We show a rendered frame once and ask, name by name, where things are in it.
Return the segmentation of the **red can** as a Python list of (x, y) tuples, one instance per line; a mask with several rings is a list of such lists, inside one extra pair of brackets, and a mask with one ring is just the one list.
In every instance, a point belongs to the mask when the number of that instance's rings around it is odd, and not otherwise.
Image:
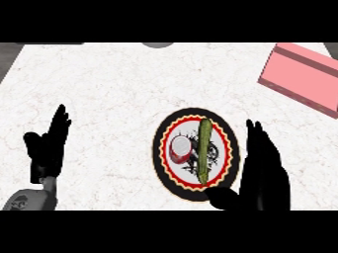
[(192, 143), (186, 136), (179, 135), (173, 138), (168, 146), (168, 156), (174, 164), (182, 164), (189, 159)]

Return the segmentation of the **pink open box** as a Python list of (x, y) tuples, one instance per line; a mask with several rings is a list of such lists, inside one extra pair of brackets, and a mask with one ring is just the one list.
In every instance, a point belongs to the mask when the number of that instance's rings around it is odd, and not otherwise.
[(278, 42), (259, 83), (338, 119), (338, 60), (293, 42)]

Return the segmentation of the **long green squash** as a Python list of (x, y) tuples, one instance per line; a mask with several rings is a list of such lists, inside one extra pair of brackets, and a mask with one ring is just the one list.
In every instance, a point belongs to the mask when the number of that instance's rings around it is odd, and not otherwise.
[(208, 181), (207, 152), (208, 152), (211, 131), (213, 131), (211, 120), (202, 119), (198, 128), (198, 180), (202, 185), (205, 185)]

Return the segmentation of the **grey round object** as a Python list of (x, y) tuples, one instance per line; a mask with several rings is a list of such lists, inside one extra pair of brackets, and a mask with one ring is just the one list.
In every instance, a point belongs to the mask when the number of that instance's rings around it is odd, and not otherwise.
[(143, 42), (143, 45), (149, 48), (165, 48), (173, 45), (173, 42)]

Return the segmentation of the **black rimmed patterned plate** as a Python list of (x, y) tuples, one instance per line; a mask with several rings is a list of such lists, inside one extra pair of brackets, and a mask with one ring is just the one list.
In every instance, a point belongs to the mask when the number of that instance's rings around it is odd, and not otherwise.
[[(196, 148), (192, 148), (192, 160), (174, 164), (170, 160), (171, 140), (183, 135), (198, 141), (199, 121), (208, 118), (213, 123), (208, 148), (208, 182), (202, 185), (196, 178)], [(154, 164), (158, 177), (168, 191), (182, 199), (194, 202), (208, 200), (204, 190), (208, 187), (229, 188), (239, 172), (239, 144), (235, 132), (223, 118), (211, 111), (186, 108), (171, 113), (157, 130), (154, 138)]]

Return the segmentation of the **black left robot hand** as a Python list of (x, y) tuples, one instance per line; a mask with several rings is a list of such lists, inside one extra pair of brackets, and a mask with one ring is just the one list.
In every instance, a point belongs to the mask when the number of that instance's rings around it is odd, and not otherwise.
[(28, 155), (31, 157), (31, 183), (40, 184), (47, 177), (58, 177), (63, 161), (63, 147), (68, 137), (71, 119), (65, 105), (59, 105), (50, 129), (38, 135), (29, 131), (23, 134)]

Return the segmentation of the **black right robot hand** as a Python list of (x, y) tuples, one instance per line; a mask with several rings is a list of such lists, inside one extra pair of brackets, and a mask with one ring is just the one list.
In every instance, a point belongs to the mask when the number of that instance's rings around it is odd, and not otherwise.
[(241, 188), (205, 190), (210, 204), (226, 211), (288, 211), (290, 180), (279, 150), (263, 130), (260, 122), (247, 120), (247, 151)]

